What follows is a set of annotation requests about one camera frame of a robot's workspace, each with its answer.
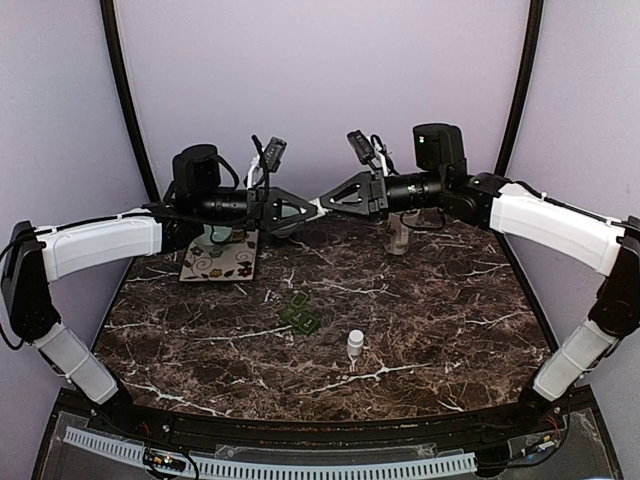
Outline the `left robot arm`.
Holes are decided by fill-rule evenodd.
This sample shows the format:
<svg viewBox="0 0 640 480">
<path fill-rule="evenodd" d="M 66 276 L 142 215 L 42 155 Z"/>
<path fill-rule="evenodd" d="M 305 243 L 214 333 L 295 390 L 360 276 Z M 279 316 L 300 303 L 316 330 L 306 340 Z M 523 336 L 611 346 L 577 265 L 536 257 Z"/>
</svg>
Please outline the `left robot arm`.
<svg viewBox="0 0 640 480">
<path fill-rule="evenodd" d="M 140 412 L 128 404 L 121 382 L 63 322 L 49 286 L 95 266 L 182 250 L 205 227 L 276 232 L 316 216 L 315 204 L 270 182 L 285 142 L 272 138 L 267 145 L 254 145 L 250 169 L 260 170 L 260 178 L 242 181 L 234 175 L 232 186 L 224 187 L 221 173 L 232 167 L 216 146 L 194 145 L 174 157 L 173 180 L 162 200 L 61 226 L 36 228 L 23 221 L 1 253 L 1 293 L 19 339 L 13 347 L 35 347 L 90 402 L 103 407 L 103 421 L 120 436 L 140 429 Z"/>
</svg>

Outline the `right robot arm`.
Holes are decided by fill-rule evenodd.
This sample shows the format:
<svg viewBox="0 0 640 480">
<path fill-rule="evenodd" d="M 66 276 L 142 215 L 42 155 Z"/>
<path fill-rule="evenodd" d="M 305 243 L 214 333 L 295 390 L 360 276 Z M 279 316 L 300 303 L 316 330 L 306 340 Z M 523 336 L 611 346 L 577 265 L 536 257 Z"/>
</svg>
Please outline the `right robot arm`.
<svg viewBox="0 0 640 480">
<path fill-rule="evenodd" d="M 467 172 L 461 130 L 449 124 L 412 130 L 418 172 L 391 175 L 385 148 L 361 131 L 347 139 L 369 167 L 320 197 L 326 210 L 370 216 L 437 208 L 468 225 L 512 235 L 560 252 L 592 268 L 604 281 L 585 320 L 537 371 L 510 413 L 521 434 L 549 416 L 549 404 L 639 327 L 639 221 L 581 210 L 548 197 L 523 181 Z"/>
</svg>

